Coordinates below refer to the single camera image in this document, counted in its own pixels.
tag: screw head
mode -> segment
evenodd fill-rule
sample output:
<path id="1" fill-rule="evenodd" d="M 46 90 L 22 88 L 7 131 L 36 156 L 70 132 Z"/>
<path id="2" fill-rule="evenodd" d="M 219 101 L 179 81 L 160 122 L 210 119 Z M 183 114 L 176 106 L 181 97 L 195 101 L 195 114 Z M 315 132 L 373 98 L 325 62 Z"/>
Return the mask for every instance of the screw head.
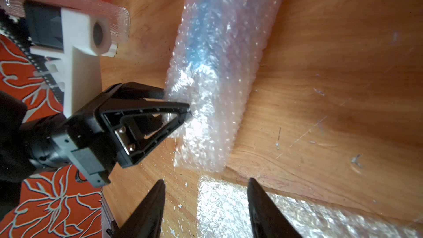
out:
<path id="1" fill-rule="evenodd" d="M 125 128 L 125 126 L 122 126 L 122 127 L 118 130 L 118 132 L 119 132 L 120 134 L 124 134 L 124 133 L 126 132 L 126 128 Z"/>
<path id="2" fill-rule="evenodd" d="M 130 145 L 128 145 L 128 150 L 129 150 L 130 152 L 135 151 L 135 144 L 131 143 Z"/>

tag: wooden surface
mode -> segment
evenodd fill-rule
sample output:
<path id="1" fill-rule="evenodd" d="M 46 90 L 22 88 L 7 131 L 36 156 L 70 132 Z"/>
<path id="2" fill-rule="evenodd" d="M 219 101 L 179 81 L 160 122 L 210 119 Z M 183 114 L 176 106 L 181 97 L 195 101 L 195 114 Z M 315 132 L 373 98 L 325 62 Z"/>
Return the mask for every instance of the wooden surface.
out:
<path id="1" fill-rule="evenodd" d="M 128 9 L 131 34 L 115 58 L 102 57 L 104 88 L 164 87 L 183 2 L 114 0 Z M 283 0 L 216 176 L 255 177 L 269 191 L 420 229 L 422 45 L 423 0 Z M 167 139 L 140 165 L 115 167 L 104 193 L 119 225 L 164 178 L 164 237 L 196 235 L 199 174 L 173 168 L 174 147 Z"/>

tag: circular hole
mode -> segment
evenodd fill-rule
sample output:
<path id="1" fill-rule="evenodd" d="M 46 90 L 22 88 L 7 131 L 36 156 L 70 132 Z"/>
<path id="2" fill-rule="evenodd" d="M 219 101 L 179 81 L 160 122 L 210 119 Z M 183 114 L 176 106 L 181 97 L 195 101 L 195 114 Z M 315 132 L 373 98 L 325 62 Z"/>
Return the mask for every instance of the circular hole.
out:
<path id="1" fill-rule="evenodd" d="M 98 22 L 94 24 L 93 39 L 97 47 L 103 42 L 103 29 Z"/>

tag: bubble wrap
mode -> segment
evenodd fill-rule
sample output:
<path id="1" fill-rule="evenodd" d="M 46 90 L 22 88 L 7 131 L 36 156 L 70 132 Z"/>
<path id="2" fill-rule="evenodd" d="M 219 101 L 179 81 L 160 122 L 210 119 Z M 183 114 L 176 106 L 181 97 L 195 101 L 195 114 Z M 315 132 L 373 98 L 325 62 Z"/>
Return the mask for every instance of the bubble wrap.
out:
<path id="1" fill-rule="evenodd" d="M 419 237 L 416 230 L 348 211 L 272 193 L 270 198 L 304 238 Z M 247 188 L 203 175 L 199 181 L 197 237 L 251 237 Z"/>
<path id="2" fill-rule="evenodd" d="M 193 115 L 176 134 L 176 167 L 225 167 L 281 1 L 185 1 L 165 89 Z"/>

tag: white plastic bracket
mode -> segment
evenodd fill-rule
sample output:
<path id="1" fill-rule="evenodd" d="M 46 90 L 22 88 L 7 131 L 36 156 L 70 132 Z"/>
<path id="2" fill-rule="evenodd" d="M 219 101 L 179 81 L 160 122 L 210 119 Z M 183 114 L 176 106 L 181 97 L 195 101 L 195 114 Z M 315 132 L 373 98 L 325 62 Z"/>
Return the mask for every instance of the white plastic bracket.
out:
<path id="1" fill-rule="evenodd" d="M 45 65 L 64 92 L 63 114 L 69 118 L 102 92 L 99 55 L 109 52 L 112 41 L 109 21 L 105 17 L 62 8 L 61 18 L 63 51 L 32 46 L 30 52 L 57 58 Z M 94 34 L 102 34 L 101 41 L 98 37 L 94 39 Z"/>

